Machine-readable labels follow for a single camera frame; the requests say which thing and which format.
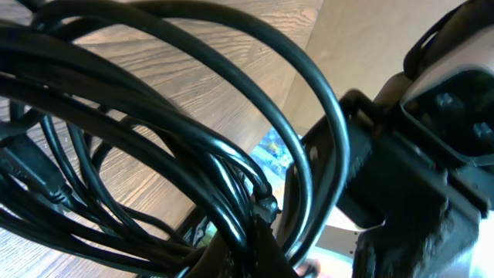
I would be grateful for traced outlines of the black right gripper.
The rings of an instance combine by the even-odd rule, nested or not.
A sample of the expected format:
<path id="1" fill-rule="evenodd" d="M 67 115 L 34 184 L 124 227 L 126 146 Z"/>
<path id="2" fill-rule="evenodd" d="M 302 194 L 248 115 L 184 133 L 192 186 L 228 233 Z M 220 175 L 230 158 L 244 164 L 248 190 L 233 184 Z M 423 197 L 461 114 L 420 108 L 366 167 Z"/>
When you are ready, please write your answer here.
<path id="1" fill-rule="evenodd" d="M 354 90 L 329 108 L 333 123 L 321 119 L 302 139 L 314 153 L 306 227 L 321 233 L 334 208 L 360 226 L 356 277 L 431 276 L 477 240 L 493 210 L 493 164 L 448 163 L 399 100 Z"/>

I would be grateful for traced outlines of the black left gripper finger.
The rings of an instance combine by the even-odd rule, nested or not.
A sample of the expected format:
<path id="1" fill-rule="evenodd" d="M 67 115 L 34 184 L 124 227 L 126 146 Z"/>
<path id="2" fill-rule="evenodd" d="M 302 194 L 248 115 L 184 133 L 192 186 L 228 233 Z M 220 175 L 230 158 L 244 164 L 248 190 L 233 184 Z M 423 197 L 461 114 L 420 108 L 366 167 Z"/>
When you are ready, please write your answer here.
<path id="1" fill-rule="evenodd" d="M 186 278 L 257 277 L 298 278 L 278 246 L 269 224 L 260 216 L 252 218 L 247 250 L 234 253 L 217 235 Z"/>

